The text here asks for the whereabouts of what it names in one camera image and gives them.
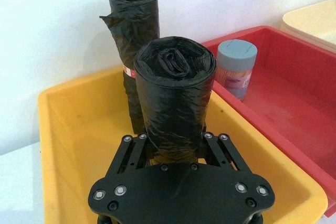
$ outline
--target blue jar lid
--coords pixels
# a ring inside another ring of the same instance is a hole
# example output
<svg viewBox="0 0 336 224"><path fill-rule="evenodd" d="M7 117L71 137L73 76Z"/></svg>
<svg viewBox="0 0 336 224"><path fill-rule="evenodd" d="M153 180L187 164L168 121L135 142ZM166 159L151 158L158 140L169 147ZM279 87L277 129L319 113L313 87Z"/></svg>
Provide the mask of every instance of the blue jar lid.
<svg viewBox="0 0 336 224"><path fill-rule="evenodd" d="M257 47L252 43L231 39L218 46L217 65L234 72L252 69L256 61Z"/></svg>

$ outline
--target plastic jar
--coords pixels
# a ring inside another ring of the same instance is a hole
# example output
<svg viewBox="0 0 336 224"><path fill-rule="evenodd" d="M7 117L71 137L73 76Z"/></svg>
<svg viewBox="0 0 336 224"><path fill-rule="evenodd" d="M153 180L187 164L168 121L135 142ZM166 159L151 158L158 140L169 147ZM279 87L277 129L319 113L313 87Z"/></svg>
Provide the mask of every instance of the plastic jar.
<svg viewBox="0 0 336 224"><path fill-rule="evenodd" d="M232 39L220 43L215 80L242 100L247 91L256 56L257 47L248 41Z"/></svg>

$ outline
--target table surface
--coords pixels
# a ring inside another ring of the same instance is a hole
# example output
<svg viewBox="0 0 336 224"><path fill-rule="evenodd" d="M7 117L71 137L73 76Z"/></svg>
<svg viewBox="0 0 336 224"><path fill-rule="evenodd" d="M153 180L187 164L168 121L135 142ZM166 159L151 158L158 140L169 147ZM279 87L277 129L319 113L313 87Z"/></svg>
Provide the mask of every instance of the table surface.
<svg viewBox="0 0 336 224"><path fill-rule="evenodd" d="M0 168L0 223L44 223L40 143L1 155ZM336 224L336 214L318 224Z"/></svg>

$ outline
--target white wall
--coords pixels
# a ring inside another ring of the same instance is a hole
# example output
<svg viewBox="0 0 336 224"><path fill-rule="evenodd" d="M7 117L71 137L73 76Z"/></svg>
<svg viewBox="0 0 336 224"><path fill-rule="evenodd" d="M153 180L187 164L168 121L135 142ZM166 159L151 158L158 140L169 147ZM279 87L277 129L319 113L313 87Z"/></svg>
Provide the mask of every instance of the white wall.
<svg viewBox="0 0 336 224"><path fill-rule="evenodd" d="M159 0L161 36L205 41L322 0ZM120 61L108 0L0 0L0 154L39 140L37 96Z"/></svg>

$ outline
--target black garbage bag roll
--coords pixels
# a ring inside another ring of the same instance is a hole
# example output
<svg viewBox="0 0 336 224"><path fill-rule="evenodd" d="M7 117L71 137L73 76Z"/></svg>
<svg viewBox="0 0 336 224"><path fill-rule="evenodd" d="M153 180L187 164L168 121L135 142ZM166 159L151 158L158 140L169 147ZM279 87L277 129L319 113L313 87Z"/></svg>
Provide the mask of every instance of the black garbage bag roll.
<svg viewBox="0 0 336 224"><path fill-rule="evenodd" d="M202 45L182 37L156 39L134 60L137 90L153 164L197 162L216 61Z"/></svg>
<svg viewBox="0 0 336 224"><path fill-rule="evenodd" d="M158 0L110 0L111 14L100 16L112 33L124 65L124 87L133 131L144 131L135 84L134 58L139 49L160 37Z"/></svg>

